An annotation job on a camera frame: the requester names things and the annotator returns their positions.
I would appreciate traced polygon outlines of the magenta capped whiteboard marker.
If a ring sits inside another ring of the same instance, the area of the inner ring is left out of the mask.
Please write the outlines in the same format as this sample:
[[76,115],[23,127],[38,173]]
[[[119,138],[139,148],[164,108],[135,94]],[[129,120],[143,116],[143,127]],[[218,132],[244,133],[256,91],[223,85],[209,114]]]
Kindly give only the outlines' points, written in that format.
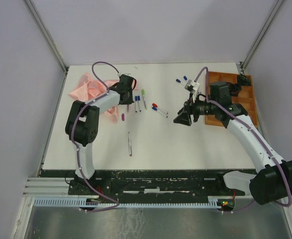
[[128,132],[128,146],[129,146],[129,156],[132,156],[132,142],[130,132]]

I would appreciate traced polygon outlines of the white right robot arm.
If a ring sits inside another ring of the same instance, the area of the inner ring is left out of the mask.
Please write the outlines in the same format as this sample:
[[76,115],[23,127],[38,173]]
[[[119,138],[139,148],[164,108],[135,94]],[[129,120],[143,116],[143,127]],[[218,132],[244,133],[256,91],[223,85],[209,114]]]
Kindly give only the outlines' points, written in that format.
[[255,175],[240,171],[225,173],[216,180],[215,190],[221,195],[232,189],[242,191],[259,205],[288,198],[284,206],[289,207],[292,204],[292,160],[286,161],[276,153],[255,128],[245,108],[232,102],[229,85],[226,82],[210,84],[210,93],[204,101],[199,99],[202,96],[199,83],[189,81],[183,86],[190,96],[173,122],[190,126],[200,116],[215,116],[240,142],[257,172]]

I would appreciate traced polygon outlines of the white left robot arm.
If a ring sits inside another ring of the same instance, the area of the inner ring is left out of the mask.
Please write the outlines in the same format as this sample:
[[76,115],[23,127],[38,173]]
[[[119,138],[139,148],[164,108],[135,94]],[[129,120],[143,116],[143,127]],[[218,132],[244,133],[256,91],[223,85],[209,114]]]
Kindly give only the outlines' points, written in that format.
[[117,106],[134,103],[135,78],[120,75],[118,80],[90,80],[85,75],[77,88],[71,92],[75,99],[65,126],[65,133],[76,149],[76,176],[81,178],[79,188],[85,194],[92,194],[97,183],[91,179],[95,173],[93,165],[93,142],[98,134],[99,116],[108,111],[118,121]]

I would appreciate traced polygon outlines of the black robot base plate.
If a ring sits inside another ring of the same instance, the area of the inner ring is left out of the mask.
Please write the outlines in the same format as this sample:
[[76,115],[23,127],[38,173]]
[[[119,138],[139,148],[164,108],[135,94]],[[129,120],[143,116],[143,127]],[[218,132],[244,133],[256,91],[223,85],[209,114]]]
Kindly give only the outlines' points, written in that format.
[[70,178],[69,195],[95,195],[104,203],[206,203],[209,196],[244,196],[225,186],[227,170],[96,170],[85,183],[73,170],[42,170],[42,178]]

